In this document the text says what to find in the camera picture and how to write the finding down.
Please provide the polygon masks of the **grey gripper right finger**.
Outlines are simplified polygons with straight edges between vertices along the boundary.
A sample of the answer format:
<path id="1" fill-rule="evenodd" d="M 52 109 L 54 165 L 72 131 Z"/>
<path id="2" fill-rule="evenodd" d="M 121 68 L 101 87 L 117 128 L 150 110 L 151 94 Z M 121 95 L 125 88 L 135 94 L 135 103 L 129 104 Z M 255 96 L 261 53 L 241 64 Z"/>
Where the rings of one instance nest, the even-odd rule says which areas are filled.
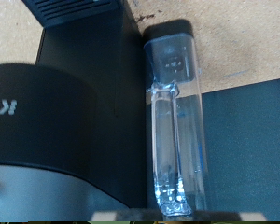
<path id="1" fill-rule="evenodd" d="M 266 221 L 262 213 L 250 212 L 217 212 L 217 211 L 195 211 L 195 221 Z"/>

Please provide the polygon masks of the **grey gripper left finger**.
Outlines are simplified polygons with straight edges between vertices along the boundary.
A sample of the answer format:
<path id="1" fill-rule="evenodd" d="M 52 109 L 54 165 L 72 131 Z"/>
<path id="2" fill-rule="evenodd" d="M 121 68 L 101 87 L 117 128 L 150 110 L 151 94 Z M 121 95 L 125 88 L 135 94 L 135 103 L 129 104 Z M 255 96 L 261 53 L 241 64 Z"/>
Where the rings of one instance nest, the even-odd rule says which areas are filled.
<path id="1" fill-rule="evenodd" d="M 156 209 L 124 209 L 117 211 L 96 211 L 91 221 L 160 221 L 162 213 Z"/>

